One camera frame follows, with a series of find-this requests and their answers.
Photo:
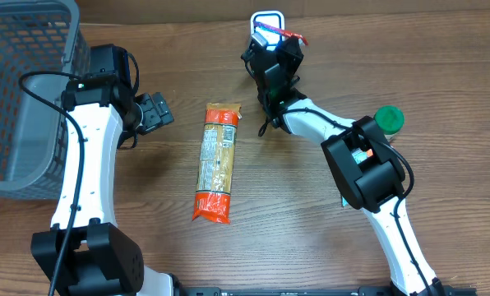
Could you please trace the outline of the red white stick packet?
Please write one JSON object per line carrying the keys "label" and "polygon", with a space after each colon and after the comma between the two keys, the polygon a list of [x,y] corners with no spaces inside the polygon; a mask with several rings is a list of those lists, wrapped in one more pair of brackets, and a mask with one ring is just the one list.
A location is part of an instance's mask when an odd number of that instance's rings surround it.
{"label": "red white stick packet", "polygon": [[277,34],[277,35],[280,35],[280,36],[283,36],[286,38],[295,37],[295,38],[299,39],[305,46],[309,45],[307,39],[304,36],[296,34],[294,32],[291,32],[290,30],[280,29],[280,28],[277,28],[277,27],[274,27],[272,25],[268,25],[266,23],[259,22],[259,21],[254,21],[252,24],[255,28],[261,28],[263,30],[266,30],[268,32],[271,32],[271,33],[274,33],[274,34]]}

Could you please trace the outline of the orange noodle packet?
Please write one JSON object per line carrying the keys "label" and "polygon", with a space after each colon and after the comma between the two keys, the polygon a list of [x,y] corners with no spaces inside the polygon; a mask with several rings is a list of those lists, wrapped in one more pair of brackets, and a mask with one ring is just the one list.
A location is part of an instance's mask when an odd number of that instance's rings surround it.
{"label": "orange noodle packet", "polygon": [[208,103],[192,218],[228,224],[240,104]]}

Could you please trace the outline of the teal snack packet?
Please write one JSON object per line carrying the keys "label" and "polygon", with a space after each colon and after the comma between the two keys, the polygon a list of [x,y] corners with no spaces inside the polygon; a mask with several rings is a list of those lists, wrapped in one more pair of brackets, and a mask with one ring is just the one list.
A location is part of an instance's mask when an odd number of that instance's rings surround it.
{"label": "teal snack packet", "polygon": [[[356,164],[361,164],[364,160],[366,160],[368,158],[367,152],[360,150],[360,149],[353,151],[352,156],[353,156]],[[348,202],[343,197],[342,197],[341,201],[342,201],[343,207],[346,207],[348,205]]]}

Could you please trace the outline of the green lid white jar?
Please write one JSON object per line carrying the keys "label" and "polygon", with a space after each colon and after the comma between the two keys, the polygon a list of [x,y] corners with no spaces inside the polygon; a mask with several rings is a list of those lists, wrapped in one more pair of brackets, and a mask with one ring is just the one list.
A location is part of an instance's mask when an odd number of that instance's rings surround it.
{"label": "green lid white jar", "polygon": [[380,107],[374,114],[374,120],[389,142],[396,138],[404,126],[404,114],[394,105]]}

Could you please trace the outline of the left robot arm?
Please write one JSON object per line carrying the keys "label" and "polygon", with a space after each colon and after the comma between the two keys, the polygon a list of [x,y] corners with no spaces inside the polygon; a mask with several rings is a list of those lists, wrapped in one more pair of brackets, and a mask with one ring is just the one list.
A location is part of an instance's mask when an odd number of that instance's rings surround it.
{"label": "left robot arm", "polygon": [[182,294],[175,276],[145,265],[114,214],[117,150],[173,122],[161,93],[139,93],[137,67],[126,49],[106,44],[91,48],[86,74],[66,75],[57,108],[68,127],[62,190],[50,229],[30,245],[51,295]]}

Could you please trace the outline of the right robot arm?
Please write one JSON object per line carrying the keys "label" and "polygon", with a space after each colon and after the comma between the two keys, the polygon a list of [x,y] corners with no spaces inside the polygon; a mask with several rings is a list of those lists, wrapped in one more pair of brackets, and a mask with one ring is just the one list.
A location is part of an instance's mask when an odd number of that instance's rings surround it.
{"label": "right robot arm", "polygon": [[366,215],[386,256],[393,294],[443,295],[406,210],[413,170],[377,121],[369,116],[357,121],[337,117],[296,89],[296,71],[303,60],[296,37],[272,46],[254,33],[241,58],[257,84],[265,125],[319,144],[340,195]]}

